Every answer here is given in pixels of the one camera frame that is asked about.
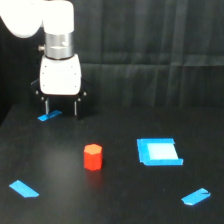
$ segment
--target blue tape strip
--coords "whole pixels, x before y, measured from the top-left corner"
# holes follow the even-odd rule
[[[9,187],[18,192],[24,198],[37,197],[39,195],[36,191],[32,190],[20,180],[15,181],[11,185],[9,185]]]
[[[59,114],[62,114],[62,112],[61,111],[58,111],[58,110],[55,110],[55,111],[53,111],[53,112],[51,112],[49,114],[45,114],[45,115],[43,115],[41,117],[38,117],[38,119],[40,121],[46,121],[46,120],[48,120],[48,119],[50,119],[52,117],[55,117],[55,116],[57,116]]]
[[[146,166],[182,166],[183,159],[144,160]]]
[[[182,198],[181,200],[184,202],[186,205],[195,205],[198,202],[210,197],[211,194],[205,190],[204,188],[201,188],[194,193]]]
[[[171,143],[175,144],[173,138],[145,138],[145,139],[140,139],[142,143]]]

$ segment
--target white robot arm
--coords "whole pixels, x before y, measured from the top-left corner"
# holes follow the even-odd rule
[[[39,46],[39,50],[44,51],[38,82],[41,93],[46,96],[79,94],[82,75],[78,55],[74,53],[74,7],[71,2],[0,0],[0,16],[8,30],[19,38],[31,37],[43,27],[45,45]],[[42,97],[42,100],[46,101],[48,114],[48,98]]]

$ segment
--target red hexagonal block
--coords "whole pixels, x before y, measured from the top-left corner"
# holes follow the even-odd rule
[[[84,167],[89,170],[102,168],[102,147],[96,144],[86,145],[84,149]]]

